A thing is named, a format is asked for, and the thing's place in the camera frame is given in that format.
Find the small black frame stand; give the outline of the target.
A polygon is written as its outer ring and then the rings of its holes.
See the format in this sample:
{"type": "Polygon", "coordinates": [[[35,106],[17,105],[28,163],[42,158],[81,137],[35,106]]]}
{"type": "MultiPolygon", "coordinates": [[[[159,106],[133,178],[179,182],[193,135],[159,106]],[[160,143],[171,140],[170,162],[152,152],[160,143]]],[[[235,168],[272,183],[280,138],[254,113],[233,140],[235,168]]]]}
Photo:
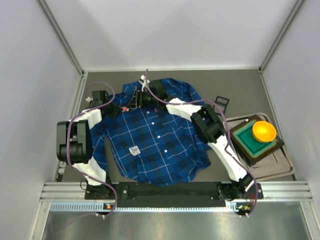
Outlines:
{"type": "Polygon", "coordinates": [[[223,96],[216,96],[215,103],[220,107],[223,113],[226,112],[230,99],[223,96]]]}

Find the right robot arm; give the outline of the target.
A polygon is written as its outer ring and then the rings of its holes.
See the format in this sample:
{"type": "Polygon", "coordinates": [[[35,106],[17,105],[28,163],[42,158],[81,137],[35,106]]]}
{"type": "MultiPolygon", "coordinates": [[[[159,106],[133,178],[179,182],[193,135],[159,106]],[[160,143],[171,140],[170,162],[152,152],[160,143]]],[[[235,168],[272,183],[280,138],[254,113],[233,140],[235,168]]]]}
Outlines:
{"type": "Polygon", "coordinates": [[[190,121],[197,137],[214,150],[229,175],[231,184],[222,186],[220,194],[228,201],[244,197],[251,189],[258,191],[258,184],[252,173],[240,162],[231,147],[231,132],[227,120],[220,120],[214,107],[217,105],[198,105],[201,100],[185,102],[168,95],[158,80],[149,81],[144,75],[138,82],[141,89],[135,88],[129,103],[130,107],[160,107],[170,115],[179,116],[190,121]]]}

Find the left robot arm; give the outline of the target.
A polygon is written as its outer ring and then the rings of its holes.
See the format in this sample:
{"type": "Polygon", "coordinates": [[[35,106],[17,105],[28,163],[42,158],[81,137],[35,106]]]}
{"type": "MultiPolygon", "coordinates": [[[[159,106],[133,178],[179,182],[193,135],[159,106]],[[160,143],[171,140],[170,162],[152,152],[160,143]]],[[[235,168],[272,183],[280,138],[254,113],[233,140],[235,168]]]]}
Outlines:
{"type": "Polygon", "coordinates": [[[81,173],[90,186],[107,182],[107,172],[94,157],[91,130],[105,117],[116,117],[122,109],[111,102],[112,97],[105,90],[96,90],[87,97],[89,108],[74,119],[60,121],[56,126],[56,155],[59,161],[70,165],[81,173]]]}

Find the orange plastic bowl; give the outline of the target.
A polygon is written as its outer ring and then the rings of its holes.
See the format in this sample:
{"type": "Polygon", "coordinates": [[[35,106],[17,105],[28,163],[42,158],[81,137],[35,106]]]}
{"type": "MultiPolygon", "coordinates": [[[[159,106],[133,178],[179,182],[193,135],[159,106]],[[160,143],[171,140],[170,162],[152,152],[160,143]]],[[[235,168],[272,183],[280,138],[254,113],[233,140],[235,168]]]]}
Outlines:
{"type": "Polygon", "coordinates": [[[252,126],[253,137],[262,143],[272,142],[277,137],[276,128],[267,121],[257,121],[252,126]]]}

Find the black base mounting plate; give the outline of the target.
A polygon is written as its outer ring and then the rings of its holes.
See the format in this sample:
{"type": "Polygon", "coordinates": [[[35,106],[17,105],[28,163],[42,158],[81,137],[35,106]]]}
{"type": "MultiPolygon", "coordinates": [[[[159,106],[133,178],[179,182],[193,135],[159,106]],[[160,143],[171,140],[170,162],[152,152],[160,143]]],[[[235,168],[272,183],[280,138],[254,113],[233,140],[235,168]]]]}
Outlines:
{"type": "Polygon", "coordinates": [[[224,207],[226,200],[251,203],[255,196],[263,199],[261,185],[241,193],[230,182],[188,182],[168,186],[120,182],[111,185],[117,194],[119,208],[186,208],[224,207]]]}

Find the white paper tag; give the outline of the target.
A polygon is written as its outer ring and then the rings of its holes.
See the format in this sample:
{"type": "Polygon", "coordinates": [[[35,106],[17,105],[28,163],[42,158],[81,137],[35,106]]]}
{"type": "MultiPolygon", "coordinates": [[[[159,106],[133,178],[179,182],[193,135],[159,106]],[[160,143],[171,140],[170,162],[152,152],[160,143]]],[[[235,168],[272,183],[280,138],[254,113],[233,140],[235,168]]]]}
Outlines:
{"type": "Polygon", "coordinates": [[[138,146],[132,146],[129,148],[129,152],[133,155],[133,156],[137,156],[141,153],[140,149],[138,146]]]}

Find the blue plaid button shirt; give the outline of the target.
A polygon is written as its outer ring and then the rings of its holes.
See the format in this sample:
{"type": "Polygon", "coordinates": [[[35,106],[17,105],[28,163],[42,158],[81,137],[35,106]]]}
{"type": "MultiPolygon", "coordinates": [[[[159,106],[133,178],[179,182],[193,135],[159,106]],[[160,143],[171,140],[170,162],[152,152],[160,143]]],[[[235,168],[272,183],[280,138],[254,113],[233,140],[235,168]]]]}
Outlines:
{"type": "Polygon", "coordinates": [[[140,183],[187,183],[211,164],[209,146],[199,140],[193,124],[158,107],[106,117],[90,133],[98,165],[108,168],[105,143],[109,142],[120,174],[140,183]],[[138,146],[139,155],[130,153],[134,146],[138,146]]]}

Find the green square tray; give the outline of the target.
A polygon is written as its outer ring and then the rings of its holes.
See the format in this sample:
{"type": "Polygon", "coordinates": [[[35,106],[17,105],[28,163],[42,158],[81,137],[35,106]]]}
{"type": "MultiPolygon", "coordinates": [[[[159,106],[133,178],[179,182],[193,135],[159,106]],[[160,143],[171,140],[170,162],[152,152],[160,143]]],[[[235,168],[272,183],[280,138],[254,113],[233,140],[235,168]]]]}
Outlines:
{"type": "Polygon", "coordinates": [[[231,127],[231,123],[228,122],[228,126],[230,127],[232,143],[251,167],[263,158],[281,149],[285,143],[278,135],[270,142],[260,142],[256,140],[253,135],[253,125],[263,119],[257,114],[250,115],[247,119],[248,121],[243,120],[233,127],[231,127]]]}

